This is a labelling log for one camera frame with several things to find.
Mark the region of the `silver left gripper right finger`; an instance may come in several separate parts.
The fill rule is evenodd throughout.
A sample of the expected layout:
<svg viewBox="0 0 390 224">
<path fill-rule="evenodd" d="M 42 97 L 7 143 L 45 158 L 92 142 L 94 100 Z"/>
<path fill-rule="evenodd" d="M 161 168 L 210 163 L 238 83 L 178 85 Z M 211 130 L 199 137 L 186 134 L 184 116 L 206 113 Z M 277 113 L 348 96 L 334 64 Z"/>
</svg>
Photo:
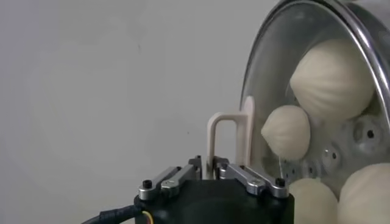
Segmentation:
<svg viewBox="0 0 390 224">
<path fill-rule="evenodd" d="M 283 178 L 274 178 L 263 170 L 257 172 L 250 166 L 230 163 L 227 158 L 213 158 L 213 175 L 216 180 L 238 181 L 246 192 L 254 196 L 268 192 L 275 198 L 289 197 L 289 189 Z"/>
</svg>

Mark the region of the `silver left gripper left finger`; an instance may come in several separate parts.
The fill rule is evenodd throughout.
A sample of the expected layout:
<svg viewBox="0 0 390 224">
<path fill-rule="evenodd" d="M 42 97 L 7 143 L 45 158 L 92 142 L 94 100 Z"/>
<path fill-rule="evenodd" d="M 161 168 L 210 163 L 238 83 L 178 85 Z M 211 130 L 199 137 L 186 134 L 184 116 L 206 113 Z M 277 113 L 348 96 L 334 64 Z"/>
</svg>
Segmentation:
<svg viewBox="0 0 390 224">
<path fill-rule="evenodd" d="M 174 197 L 188 180 L 202 179 L 202 160 L 200 155 L 188 160 L 184 167 L 173 166 L 165 169 L 153 179 L 146 179 L 138 188 L 140 200 L 154 200 L 162 192 Z"/>
</svg>

